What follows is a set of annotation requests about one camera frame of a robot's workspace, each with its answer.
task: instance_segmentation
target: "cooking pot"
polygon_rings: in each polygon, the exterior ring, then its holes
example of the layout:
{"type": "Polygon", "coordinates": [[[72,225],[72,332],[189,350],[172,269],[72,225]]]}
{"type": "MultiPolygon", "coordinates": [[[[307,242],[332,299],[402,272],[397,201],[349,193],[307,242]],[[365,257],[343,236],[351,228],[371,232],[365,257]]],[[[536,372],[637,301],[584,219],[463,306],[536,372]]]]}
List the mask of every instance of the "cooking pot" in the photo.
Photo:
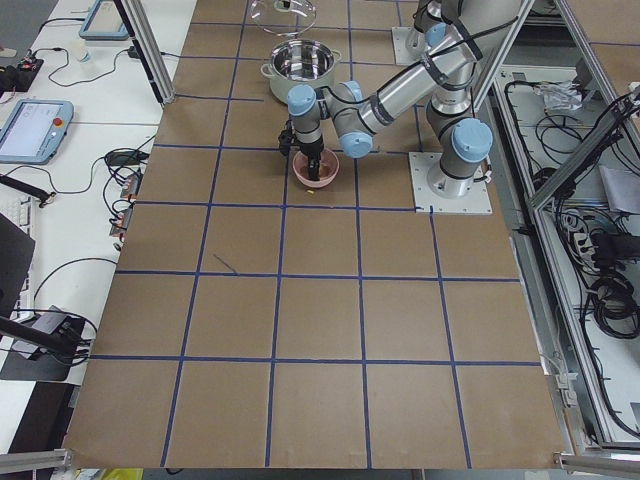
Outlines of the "cooking pot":
{"type": "Polygon", "coordinates": [[[271,52],[271,60],[260,68],[269,79],[271,92],[287,102],[287,94],[296,85],[313,88],[333,86],[334,67],[342,54],[315,40],[288,40],[271,52]]]}

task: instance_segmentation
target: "pink bowl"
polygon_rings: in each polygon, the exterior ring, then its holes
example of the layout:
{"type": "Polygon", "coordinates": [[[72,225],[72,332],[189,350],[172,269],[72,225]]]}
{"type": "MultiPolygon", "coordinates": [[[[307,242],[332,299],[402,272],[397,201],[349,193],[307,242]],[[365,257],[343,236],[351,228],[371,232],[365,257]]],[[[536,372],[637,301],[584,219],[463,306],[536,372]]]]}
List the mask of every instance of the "pink bowl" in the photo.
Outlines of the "pink bowl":
{"type": "Polygon", "coordinates": [[[309,172],[307,171],[307,156],[302,152],[296,153],[293,157],[293,172],[300,182],[311,188],[322,188],[329,185],[340,170],[340,162],[338,156],[328,148],[325,148],[320,154],[320,180],[309,180],[309,172]]]}

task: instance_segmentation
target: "table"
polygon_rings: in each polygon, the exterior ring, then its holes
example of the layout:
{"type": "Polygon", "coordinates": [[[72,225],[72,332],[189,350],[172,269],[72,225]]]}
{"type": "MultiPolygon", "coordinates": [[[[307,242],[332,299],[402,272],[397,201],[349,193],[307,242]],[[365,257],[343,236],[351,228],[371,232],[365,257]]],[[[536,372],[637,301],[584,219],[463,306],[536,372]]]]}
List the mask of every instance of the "table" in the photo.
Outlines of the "table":
{"type": "MultiPolygon", "coordinates": [[[[558,419],[495,191],[494,215],[415,213],[400,145],[434,144],[411,110],[309,192],[259,77],[280,39],[221,4],[198,3],[183,51],[221,93],[181,81],[165,108],[65,442],[77,464],[551,467],[558,419]]],[[[397,6],[332,6],[349,78],[386,67],[397,6]]]]}
{"type": "MultiPolygon", "coordinates": [[[[61,0],[51,18],[83,16],[71,12],[87,10],[92,3],[89,0],[61,0]]],[[[154,0],[145,1],[143,5],[160,48],[170,53],[179,53],[195,0],[154,0]]],[[[79,22],[45,26],[33,49],[64,47],[78,29],[79,22]]],[[[88,48],[92,54],[91,62],[83,65],[71,59],[68,69],[60,74],[60,81],[90,78],[94,72],[108,70],[113,56],[123,47],[90,45],[88,48]]],[[[14,101],[0,105],[0,123],[8,118],[15,102],[20,98],[71,101],[76,114],[67,137],[57,155],[44,168],[51,173],[59,189],[81,189],[89,181],[91,164],[96,158],[114,148],[136,148],[155,135],[162,109],[152,94],[141,64],[126,55],[118,60],[118,69],[113,75],[95,83],[70,88],[56,87],[46,77],[58,65],[56,62],[63,61],[64,54],[43,52],[42,57],[45,58],[45,65],[30,91],[17,94],[14,101]],[[96,95],[96,91],[101,91],[101,94],[96,95]]],[[[173,76],[177,60],[165,58],[173,76]]],[[[145,150],[149,151],[151,145],[152,142],[145,150]]],[[[0,173],[7,173],[14,167],[15,165],[1,165],[0,173]]],[[[44,190],[51,190],[46,175],[42,172],[22,169],[12,176],[44,190]]],[[[101,163],[95,168],[94,185],[90,191],[82,195],[59,195],[51,205],[37,212],[33,272],[36,284],[55,267],[71,259],[96,256],[117,260],[119,254],[113,246],[115,240],[108,236],[110,225],[102,199],[102,187],[108,178],[106,167],[101,163]]],[[[14,190],[0,187],[0,201],[16,194],[14,190]]],[[[113,200],[118,194],[119,188],[112,182],[107,189],[107,198],[113,200]]],[[[38,308],[48,308],[55,304],[99,324],[112,275],[113,266],[108,263],[78,263],[61,270],[48,281],[36,305],[38,308]]],[[[10,344],[8,340],[3,339],[0,343],[2,348],[7,348],[10,344]]],[[[1,354],[0,362],[3,361],[4,354],[1,354]]],[[[67,381],[81,384],[85,367],[83,365],[72,369],[67,381]]],[[[0,381],[0,397],[5,412],[0,424],[0,453],[6,453],[9,449],[33,386],[34,382],[0,381]]]]}

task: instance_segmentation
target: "black cable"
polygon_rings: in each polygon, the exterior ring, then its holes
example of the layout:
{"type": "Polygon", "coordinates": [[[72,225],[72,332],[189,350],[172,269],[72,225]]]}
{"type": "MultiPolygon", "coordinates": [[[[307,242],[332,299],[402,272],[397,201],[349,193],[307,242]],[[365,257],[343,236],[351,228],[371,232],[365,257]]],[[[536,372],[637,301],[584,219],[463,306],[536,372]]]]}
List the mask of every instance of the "black cable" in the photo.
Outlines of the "black cable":
{"type": "Polygon", "coordinates": [[[611,152],[631,173],[636,176],[640,176],[640,170],[636,170],[638,167],[633,165],[633,161],[622,151],[622,148],[620,148],[620,142],[616,142],[611,146],[611,152]]]}
{"type": "Polygon", "coordinates": [[[422,18],[422,16],[424,15],[424,13],[427,11],[427,9],[429,8],[429,5],[431,5],[431,2],[433,0],[429,0],[427,3],[425,3],[422,7],[418,8],[413,15],[411,15],[411,17],[415,20],[416,18],[418,18],[418,16],[420,18],[422,18]]]}
{"type": "Polygon", "coordinates": [[[69,21],[73,21],[73,22],[84,22],[85,21],[84,18],[71,18],[71,17],[50,18],[46,22],[43,22],[42,24],[40,24],[40,28],[38,28],[38,33],[40,33],[42,31],[42,29],[44,28],[45,25],[47,25],[47,24],[49,24],[51,22],[58,22],[58,21],[61,21],[61,20],[69,20],[69,21]]]}
{"type": "Polygon", "coordinates": [[[367,103],[369,101],[368,98],[359,100],[359,101],[351,101],[351,100],[346,100],[344,98],[340,98],[338,95],[336,95],[334,93],[334,91],[331,89],[331,87],[324,85],[322,87],[319,87],[321,90],[328,90],[329,93],[334,96],[335,98],[337,98],[339,101],[341,101],[342,103],[345,103],[347,105],[362,105],[363,103],[367,103]]]}
{"type": "Polygon", "coordinates": [[[582,135],[580,135],[580,133],[575,128],[567,125],[568,119],[573,120],[576,123],[580,123],[580,121],[577,118],[572,117],[570,115],[561,115],[561,114],[545,115],[538,121],[535,128],[536,138],[540,142],[540,145],[542,145],[542,150],[547,155],[547,157],[549,157],[549,159],[552,162],[556,163],[557,165],[561,165],[562,162],[558,161],[550,152],[570,155],[571,153],[573,153],[573,150],[575,150],[575,148],[572,150],[561,150],[557,147],[553,147],[549,145],[548,143],[545,142],[545,135],[547,134],[547,132],[560,131],[565,135],[577,140],[578,143],[582,142],[583,140],[582,135]],[[562,119],[562,124],[556,123],[555,121],[556,118],[562,119]],[[543,122],[545,121],[548,121],[550,124],[543,125],[543,122]]]}
{"type": "Polygon", "coordinates": [[[82,363],[86,362],[87,360],[89,360],[89,355],[88,355],[88,354],[86,354],[86,355],[81,355],[81,356],[73,357],[73,358],[72,358],[72,360],[71,360],[71,362],[70,362],[70,363],[67,363],[67,362],[63,362],[62,360],[60,360],[60,359],[58,358],[58,355],[59,355],[59,354],[57,354],[57,353],[53,353],[53,352],[47,352],[47,353],[48,353],[49,355],[51,355],[51,358],[53,358],[56,362],[58,362],[60,365],[63,365],[63,366],[65,366],[65,367],[77,367],[78,365],[80,365],[80,364],[82,364],[82,363]]]}
{"type": "Polygon", "coordinates": [[[638,321],[638,305],[632,294],[621,287],[611,276],[599,278],[598,286],[591,286],[592,290],[587,302],[593,307],[593,318],[602,333],[620,340],[633,340],[640,336],[640,322],[638,321]],[[622,331],[613,326],[612,321],[630,320],[632,328],[622,331]]]}
{"type": "Polygon", "coordinates": [[[613,408],[613,404],[611,403],[611,399],[609,398],[609,392],[607,390],[607,386],[605,385],[605,377],[604,377],[602,364],[600,363],[600,359],[595,353],[595,349],[591,344],[591,338],[589,337],[589,333],[587,332],[586,316],[587,316],[587,310],[583,306],[580,312],[580,319],[579,319],[580,327],[582,330],[582,336],[587,345],[587,351],[589,352],[591,363],[596,371],[596,376],[598,377],[598,386],[600,388],[602,399],[604,400],[605,408],[607,409],[607,412],[609,413],[609,416],[611,417],[611,419],[614,421],[614,423],[618,427],[620,427],[623,431],[625,431],[629,435],[636,438],[640,438],[640,433],[632,429],[631,427],[629,427],[626,423],[624,423],[624,421],[619,417],[616,410],[613,408]]]}
{"type": "Polygon", "coordinates": [[[529,176],[533,179],[534,177],[533,165],[535,165],[538,168],[538,171],[542,170],[542,165],[540,165],[540,163],[535,158],[533,158],[533,155],[531,155],[531,152],[529,151],[529,147],[527,146],[527,141],[524,139],[524,135],[522,134],[522,131],[520,130],[520,126],[518,125],[518,114],[516,113],[516,109],[513,106],[513,102],[511,101],[511,96],[510,96],[511,87],[518,86],[518,85],[535,88],[538,85],[540,85],[540,83],[525,82],[523,80],[513,80],[504,86],[504,96],[505,96],[505,99],[507,100],[507,107],[509,108],[509,113],[511,114],[511,118],[513,119],[513,125],[516,129],[516,135],[518,136],[518,140],[520,141],[520,145],[522,146],[522,150],[527,159],[529,176]]]}
{"type": "Polygon", "coordinates": [[[117,69],[117,62],[118,62],[118,58],[120,57],[120,55],[122,55],[123,53],[127,52],[127,49],[125,50],[120,50],[118,53],[116,53],[116,55],[113,57],[113,68],[111,70],[109,70],[108,72],[104,72],[101,73],[100,75],[98,75],[97,77],[94,78],[90,78],[87,80],[78,80],[76,82],[71,82],[71,83],[60,83],[56,80],[53,79],[53,76],[58,73],[59,71],[61,71],[62,69],[66,68],[67,66],[69,66],[69,51],[66,48],[62,48],[62,47],[54,47],[54,48],[39,48],[38,50],[36,50],[35,52],[33,52],[34,55],[36,55],[38,52],[41,51],[52,51],[52,52],[64,52],[65,54],[65,62],[63,65],[61,65],[60,67],[56,68],[53,72],[51,72],[47,78],[49,80],[51,80],[55,85],[58,85],[59,87],[73,87],[74,85],[80,85],[81,83],[91,83],[91,82],[95,82],[96,80],[99,80],[101,78],[106,77],[107,75],[111,75],[113,72],[116,71],[117,69]]]}
{"type": "MultiPolygon", "coordinates": [[[[107,260],[104,258],[91,258],[91,259],[80,259],[80,260],[74,260],[73,262],[78,262],[81,260],[105,260],[107,262],[112,262],[115,264],[115,262],[113,262],[113,260],[107,260]]],[[[40,287],[42,287],[42,284],[44,284],[44,282],[46,282],[47,279],[44,279],[42,281],[42,283],[40,284],[40,287]]],[[[51,308],[18,308],[15,309],[14,312],[33,312],[33,313],[63,313],[65,315],[68,315],[70,317],[75,317],[78,319],[81,319],[83,321],[85,321],[86,323],[88,323],[91,328],[93,328],[93,331],[95,333],[98,333],[98,327],[96,326],[95,323],[93,323],[91,320],[89,320],[87,317],[85,317],[84,315],[79,315],[77,313],[73,313],[73,312],[68,312],[66,310],[59,310],[59,309],[51,309],[51,308]]]]}
{"type": "Polygon", "coordinates": [[[529,11],[529,15],[531,15],[532,17],[548,17],[548,18],[561,18],[561,15],[559,13],[540,13],[537,12],[533,9],[531,9],[529,11]]]}
{"type": "Polygon", "coordinates": [[[18,167],[15,167],[14,169],[10,170],[9,172],[7,172],[6,174],[4,174],[3,176],[5,176],[5,177],[6,177],[6,176],[8,176],[8,175],[11,175],[13,172],[16,172],[16,171],[18,171],[18,170],[21,170],[21,169],[23,169],[23,168],[29,168],[29,169],[31,169],[31,170],[37,170],[37,171],[40,171],[40,172],[44,172],[44,173],[47,175],[47,177],[49,178],[49,184],[51,185],[51,188],[53,189],[53,191],[54,191],[56,194],[58,194],[58,195],[78,195],[78,194],[80,194],[80,193],[86,193],[86,192],[88,192],[88,191],[89,191],[89,189],[91,189],[91,186],[93,185],[94,174],[95,174],[95,172],[94,172],[94,168],[95,168],[95,166],[98,164],[98,162],[99,162],[100,160],[102,160],[103,158],[104,158],[104,157],[97,158],[97,159],[96,159],[96,160],[94,160],[94,162],[91,164],[91,176],[89,177],[89,184],[88,184],[86,187],[84,187],[84,188],[82,188],[82,189],[80,189],[80,190],[71,190],[71,191],[60,190],[60,189],[59,189],[58,187],[56,187],[56,186],[55,186],[55,184],[53,183],[53,177],[51,176],[51,173],[50,173],[48,170],[46,170],[46,169],[44,169],[44,168],[41,168],[41,167],[35,167],[35,166],[33,166],[33,165],[20,165],[20,166],[18,166],[18,167]]]}
{"type": "Polygon", "coordinates": [[[109,260],[108,258],[100,258],[100,257],[85,257],[85,258],[78,258],[76,260],[71,260],[69,262],[63,263],[62,265],[54,268],[49,275],[47,275],[46,277],[44,277],[44,280],[42,280],[42,282],[40,282],[40,285],[38,286],[38,288],[36,288],[35,293],[33,294],[33,299],[35,300],[36,297],[38,296],[38,293],[40,293],[40,290],[42,289],[42,287],[44,286],[44,284],[57,272],[59,272],[61,269],[63,269],[64,267],[68,266],[68,265],[72,265],[74,263],[78,263],[78,262],[85,262],[85,261],[89,261],[89,260],[96,260],[96,261],[101,261],[101,262],[108,262],[108,263],[113,263],[114,265],[117,265],[117,262],[114,262],[113,260],[109,260]]]}
{"type": "Polygon", "coordinates": [[[431,58],[436,58],[439,57],[440,55],[444,55],[446,53],[449,53],[450,51],[452,51],[453,49],[455,49],[456,47],[459,47],[460,45],[462,45],[463,43],[469,43],[471,40],[475,40],[476,38],[481,38],[481,37],[486,37],[487,35],[491,35],[492,33],[496,33],[499,32],[500,30],[503,30],[507,27],[510,27],[511,25],[513,25],[514,23],[516,23],[518,21],[519,17],[515,17],[514,19],[505,22],[501,25],[498,25],[496,27],[493,28],[489,28],[487,30],[483,30],[481,32],[478,33],[474,33],[473,35],[469,35],[469,37],[460,40],[459,42],[456,42],[450,46],[448,46],[447,48],[440,50],[439,52],[434,53],[433,55],[431,55],[431,58]]]}

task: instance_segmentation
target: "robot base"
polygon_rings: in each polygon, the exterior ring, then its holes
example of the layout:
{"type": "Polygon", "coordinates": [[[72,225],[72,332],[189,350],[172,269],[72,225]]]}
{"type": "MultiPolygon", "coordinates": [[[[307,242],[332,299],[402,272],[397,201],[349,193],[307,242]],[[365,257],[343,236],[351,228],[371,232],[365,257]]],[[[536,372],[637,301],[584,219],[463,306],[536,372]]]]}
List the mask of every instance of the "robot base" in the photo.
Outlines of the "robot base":
{"type": "MultiPolygon", "coordinates": [[[[416,212],[446,213],[460,215],[491,215],[491,201],[485,182],[474,183],[471,189],[462,198],[453,200],[443,198],[435,194],[427,184],[427,172],[431,165],[440,161],[440,153],[435,152],[411,152],[409,153],[409,165],[411,167],[411,183],[413,184],[413,198],[416,212]]],[[[482,177],[482,170],[478,167],[476,178],[482,177]]]]}
{"type": "Polygon", "coordinates": [[[393,38],[393,51],[396,55],[396,65],[411,65],[416,61],[405,46],[409,33],[413,27],[391,27],[393,38]]]}

